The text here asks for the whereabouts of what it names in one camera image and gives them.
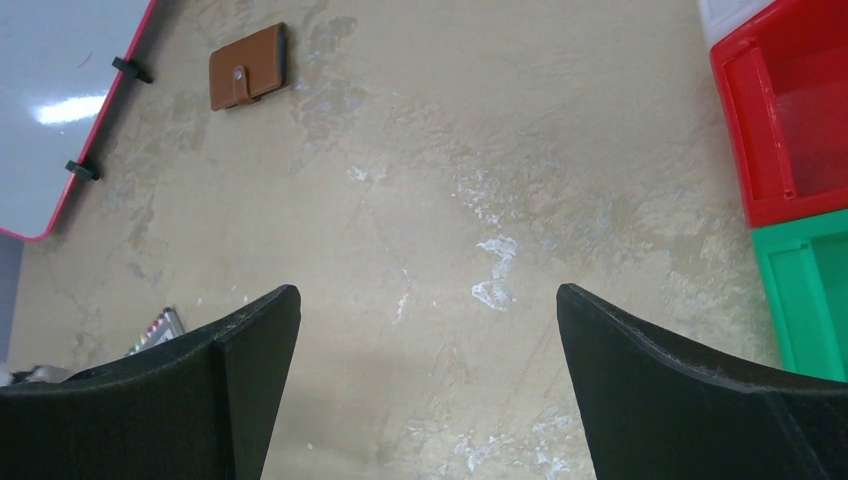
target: green plastic drawer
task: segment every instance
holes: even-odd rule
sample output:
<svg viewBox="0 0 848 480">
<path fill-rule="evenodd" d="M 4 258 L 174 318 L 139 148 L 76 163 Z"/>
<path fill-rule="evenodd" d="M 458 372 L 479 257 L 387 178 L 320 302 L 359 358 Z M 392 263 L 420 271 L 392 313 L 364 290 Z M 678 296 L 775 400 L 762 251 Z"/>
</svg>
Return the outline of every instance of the green plastic drawer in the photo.
<svg viewBox="0 0 848 480">
<path fill-rule="evenodd" d="M 848 380 L 848 210 L 752 237 L 784 368 Z"/>
</svg>

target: plastic storage cabinet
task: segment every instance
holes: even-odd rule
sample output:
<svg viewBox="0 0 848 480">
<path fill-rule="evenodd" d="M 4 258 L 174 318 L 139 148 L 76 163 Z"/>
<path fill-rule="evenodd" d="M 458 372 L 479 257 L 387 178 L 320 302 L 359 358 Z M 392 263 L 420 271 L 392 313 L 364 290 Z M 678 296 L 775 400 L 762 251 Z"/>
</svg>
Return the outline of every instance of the plastic storage cabinet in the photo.
<svg viewBox="0 0 848 480">
<path fill-rule="evenodd" d="M 777 0 L 710 57 L 749 224 L 848 208 L 848 2 Z"/>
<path fill-rule="evenodd" d="M 698 0 L 707 45 L 713 45 L 766 8 L 774 0 Z"/>
<path fill-rule="evenodd" d="M 848 210 L 753 234 L 783 366 L 846 381 Z"/>
</svg>

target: red plastic drawer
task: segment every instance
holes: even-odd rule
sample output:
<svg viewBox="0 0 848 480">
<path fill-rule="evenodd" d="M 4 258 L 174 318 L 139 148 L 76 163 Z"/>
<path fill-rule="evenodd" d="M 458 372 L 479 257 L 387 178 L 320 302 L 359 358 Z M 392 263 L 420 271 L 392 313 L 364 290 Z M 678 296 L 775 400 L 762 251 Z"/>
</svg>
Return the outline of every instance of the red plastic drawer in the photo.
<svg viewBox="0 0 848 480">
<path fill-rule="evenodd" d="M 710 58 L 748 223 L 848 208 L 848 2 L 777 0 Z"/>
</svg>

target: whiteboard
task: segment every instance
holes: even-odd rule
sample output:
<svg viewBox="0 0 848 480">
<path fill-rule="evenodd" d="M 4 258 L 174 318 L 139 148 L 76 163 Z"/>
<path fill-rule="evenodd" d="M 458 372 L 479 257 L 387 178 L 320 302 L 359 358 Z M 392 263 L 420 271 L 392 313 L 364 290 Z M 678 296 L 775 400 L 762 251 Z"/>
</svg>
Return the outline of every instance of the whiteboard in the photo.
<svg viewBox="0 0 848 480">
<path fill-rule="evenodd" d="M 31 0 L 0 6 L 0 230 L 40 240 L 155 1 Z"/>
</svg>

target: brown wallet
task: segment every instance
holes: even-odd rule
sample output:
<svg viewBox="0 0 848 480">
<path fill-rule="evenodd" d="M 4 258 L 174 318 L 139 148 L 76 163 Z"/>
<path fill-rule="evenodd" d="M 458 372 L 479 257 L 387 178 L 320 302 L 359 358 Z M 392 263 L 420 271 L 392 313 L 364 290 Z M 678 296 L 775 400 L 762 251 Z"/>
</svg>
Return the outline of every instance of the brown wallet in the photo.
<svg viewBox="0 0 848 480">
<path fill-rule="evenodd" d="M 212 110 L 253 103 L 288 84 L 286 34 L 278 23 L 209 55 Z"/>
</svg>

